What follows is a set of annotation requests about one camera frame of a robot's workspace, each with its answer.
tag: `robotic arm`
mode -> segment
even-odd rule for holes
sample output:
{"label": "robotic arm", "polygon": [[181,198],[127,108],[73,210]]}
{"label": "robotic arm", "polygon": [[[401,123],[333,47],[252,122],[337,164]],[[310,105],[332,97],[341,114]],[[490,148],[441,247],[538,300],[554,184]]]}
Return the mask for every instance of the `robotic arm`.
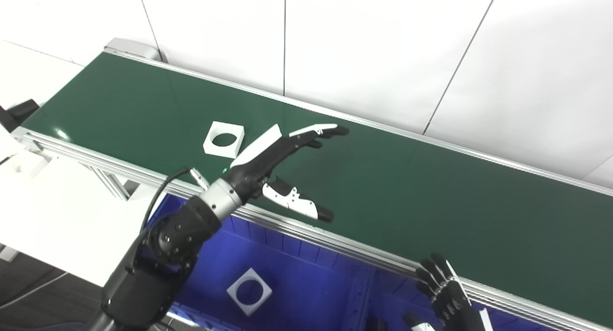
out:
{"label": "robotic arm", "polygon": [[275,125],[231,163],[206,191],[191,197],[175,213],[144,228],[102,290],[101,310],[88,331],[145,331],[167,313],[190,277],[204,241],[221,222],[251,198],[264,195],[305,216],[330,222],[331,211],[276,178],[276,165],[304,146],[320,148],[318,138],[346,135],[337,124],[315,124],[284,137]]}

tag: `circular hole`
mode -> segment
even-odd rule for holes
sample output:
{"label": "circular hole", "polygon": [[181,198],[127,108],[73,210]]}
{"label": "circular hole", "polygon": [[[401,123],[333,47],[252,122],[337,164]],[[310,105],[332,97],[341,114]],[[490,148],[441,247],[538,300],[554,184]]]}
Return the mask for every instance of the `circular hole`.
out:
{"label": "circular hole", "polygon": [[262,298],[263,293],[262,285],[255,279],[249,279],[238,286],[236,298],[244,305],[253,305]]}
{"label": "circular hole", "polygon": [[232,133],[219,133],[213,138],[213,144],[216,146],[228,146],[236,142],[236,136]]}

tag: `floor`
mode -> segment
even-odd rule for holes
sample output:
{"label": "floor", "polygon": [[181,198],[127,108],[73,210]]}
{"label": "floor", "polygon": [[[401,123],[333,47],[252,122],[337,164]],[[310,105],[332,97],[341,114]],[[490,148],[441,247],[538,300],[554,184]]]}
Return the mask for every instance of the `floor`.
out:
{"label": "floor", "polygon": [[[0,261],[0,306],[61,274],[61,270],[23,253],[18,254],[11,263]],[[19,302],[0,309],[0,331],[35,330],[71,322],[86,323],[98,308],[100,295],[101,288],[97,285],[67,274]],[[83,326],[67,324],[60,329],[78,331]],[[171,326],[177,331],[204,330],[175,320]],[[151,331],[166,331],[166,328],[152,327]]]}

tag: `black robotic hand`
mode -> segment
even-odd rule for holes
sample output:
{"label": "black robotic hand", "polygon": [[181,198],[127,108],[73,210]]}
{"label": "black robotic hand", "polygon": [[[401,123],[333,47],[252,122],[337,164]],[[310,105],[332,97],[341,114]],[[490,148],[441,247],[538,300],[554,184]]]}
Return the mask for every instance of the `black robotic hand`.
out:
{"label": "black robotic hand", "polygon": [[[455,274],[451,264],[438,253],[423,259],[423,267],[416,270],[420,278],[417,288],[432,301],[432,309],[446,331],[492,331],[486,309],[477,311]],[[429,324],[405,313],[403,320],[413,331],[433,330]]]}
{"label": "black robotic hand", "polygon": [[232,161],[230,169],[221,175],[244,204],[250,198],[263,195],[273,202],[305,216],[331,222],[333,214],[308,197],[298,193],[298,189],[281,180],[270,179],[274,167],[287,156],[304,146],[319,149],[318,138],[331,138],[346,135],[349,130],[337,124],[315,124],[283,136],[278,125],[263,133],[240,155]]}

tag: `blue container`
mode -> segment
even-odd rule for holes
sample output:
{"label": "blue container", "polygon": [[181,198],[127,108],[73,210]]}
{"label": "blue container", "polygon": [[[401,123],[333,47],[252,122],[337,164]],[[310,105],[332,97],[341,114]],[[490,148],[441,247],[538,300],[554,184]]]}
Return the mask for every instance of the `blue container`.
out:
{"label": "blue container", "polygon": [[[151,219],[182,203],[167,195]],[[249,268],[272,295],[247,317],[226,289]],[[170,310],[214,331],[364,331],[367,318],[385,320],[388,331],[407,331],[405,311],[442,330],[415,281],[237,217],[226,219],[202,246],[193,274]],[[550,331],[488,311],[494,331]]]}

